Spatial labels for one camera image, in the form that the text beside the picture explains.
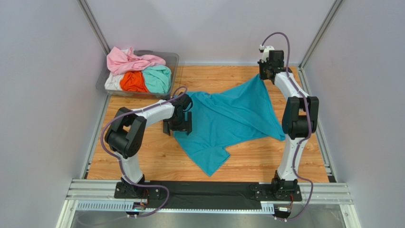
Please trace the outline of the teal t shirt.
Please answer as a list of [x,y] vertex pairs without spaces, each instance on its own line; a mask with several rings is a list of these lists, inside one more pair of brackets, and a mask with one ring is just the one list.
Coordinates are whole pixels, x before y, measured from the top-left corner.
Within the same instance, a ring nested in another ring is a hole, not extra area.
[[230,157],[226,147],[272,137],[285,140],[264,82],[259,75],[221,93],[188,92],[192,131],[174,132],[181,148],[208,176]]

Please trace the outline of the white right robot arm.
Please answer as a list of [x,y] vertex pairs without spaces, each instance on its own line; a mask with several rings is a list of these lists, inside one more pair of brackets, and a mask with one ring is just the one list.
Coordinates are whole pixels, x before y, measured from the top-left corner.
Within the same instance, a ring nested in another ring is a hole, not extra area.
[[261,46],[262,58],[258,61],[262,80],[270,80],[283,94],[286,106],[282,117],[282,130],[286,145],[281,163],[271,181],[270,193],[276,200],[298,197],[298,167],[304,146],[316,131],[319,99],[306,93],[284,66],[284,51],[272,46]]

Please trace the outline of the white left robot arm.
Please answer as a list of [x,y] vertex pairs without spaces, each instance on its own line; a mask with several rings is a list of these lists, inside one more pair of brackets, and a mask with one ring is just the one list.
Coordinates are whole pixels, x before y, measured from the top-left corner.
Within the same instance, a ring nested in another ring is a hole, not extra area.
[[192,99],[185,93],[141,109],[120,108],[114,119],[103,130],[102,145],[108,145],[109,154],[119,161],[121,181],[116,185],[116,199],[146,198],[148,186],[141,171],[138,151],[141,148],[145,130],[150,125],[162,122],[163,133],[192,132]]

